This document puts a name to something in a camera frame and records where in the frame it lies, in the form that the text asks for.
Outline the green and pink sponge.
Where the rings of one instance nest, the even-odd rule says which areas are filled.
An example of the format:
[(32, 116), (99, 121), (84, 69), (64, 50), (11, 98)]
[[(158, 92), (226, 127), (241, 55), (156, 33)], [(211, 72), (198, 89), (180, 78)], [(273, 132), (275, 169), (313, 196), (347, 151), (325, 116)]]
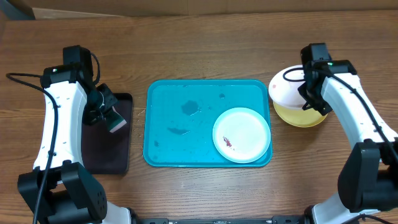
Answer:
[(127, 121), (116, 111), (115, 107), (112, 107), (105, 114), (106, 127), (109, 132), (114, 133), (115, 131), (122, 128)]

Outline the white plate with sauce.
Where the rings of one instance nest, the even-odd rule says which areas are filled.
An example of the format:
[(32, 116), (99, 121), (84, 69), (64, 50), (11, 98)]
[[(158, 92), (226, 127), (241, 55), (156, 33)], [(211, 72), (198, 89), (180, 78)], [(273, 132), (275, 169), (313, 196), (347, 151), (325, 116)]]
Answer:
[(290, 109), (300, 110), (306, 103), (298, 91), (298, 88), (303, 84), (303, 82), (290, 82), (283, 77), (283, 74), (291, 69), (295, 70), (287, 73), (285, 75), (286, 78), (290, 80), (303, 79), (304, 73), (302, 70), (302, 65), (294, 65), (285, 68), (278, 72), (270, 81), (268, 87), (269, 96), (273, 102), (277, 103), (278, 105)]

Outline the yellow-green rimmed plate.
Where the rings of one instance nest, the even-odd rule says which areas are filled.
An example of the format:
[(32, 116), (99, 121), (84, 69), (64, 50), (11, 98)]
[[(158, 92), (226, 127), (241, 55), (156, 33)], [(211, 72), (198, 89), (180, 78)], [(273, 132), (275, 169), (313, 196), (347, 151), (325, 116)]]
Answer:
[(322, 116), (318, 111), (312, 108), (309, 110), (302, 110), (301, 108), (290, 109), (278, 105), (275, 102), (273, 102), (273, 105), (276, 113), (282, 120), (292, 126), (300, 128), (316, 126), (326, 118), (326, 115)]

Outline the light blue rimmed plate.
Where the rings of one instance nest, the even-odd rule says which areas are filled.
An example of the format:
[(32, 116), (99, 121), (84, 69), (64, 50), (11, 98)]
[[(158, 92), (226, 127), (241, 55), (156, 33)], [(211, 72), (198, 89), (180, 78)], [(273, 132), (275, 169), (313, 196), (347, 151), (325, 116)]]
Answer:
[(257, 111), (232, 108), (216, 119), (212, 140), (216, 150), (228, 161), (249, 164), (271, 151), (271, 128)]

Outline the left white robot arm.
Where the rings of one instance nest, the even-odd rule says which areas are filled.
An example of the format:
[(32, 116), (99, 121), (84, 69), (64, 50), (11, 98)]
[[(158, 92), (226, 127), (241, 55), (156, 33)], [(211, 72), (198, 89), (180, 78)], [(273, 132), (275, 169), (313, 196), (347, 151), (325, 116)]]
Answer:
[(63, 48), (63, 63), (44, 69), (36, 90), (46, 109), (40, 151), (31, 172), (18, 177), (17, 188), (34, 214), (33, 223), (137, 223), (135, 213), (106, 198), (103, 186), (83, 165), (82, 126), (104, 121), (115, 133), (127, 121), (118, 102), (100, 84), (94, 53), (73, 45)]

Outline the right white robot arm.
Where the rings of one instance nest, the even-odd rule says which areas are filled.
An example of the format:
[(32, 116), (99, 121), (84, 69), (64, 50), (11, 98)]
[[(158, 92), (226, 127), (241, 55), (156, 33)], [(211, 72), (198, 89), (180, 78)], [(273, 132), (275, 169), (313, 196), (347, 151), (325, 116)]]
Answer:
[(397, 208), (397, 133), (373, 107), (356, 69), (349, 60), (333, 60), (326, 44), (309, 44), (300, 57), (303, 110), (334, 112), (351, 146), (337, 193), (308, 207), (304, 222), (355, 223)]

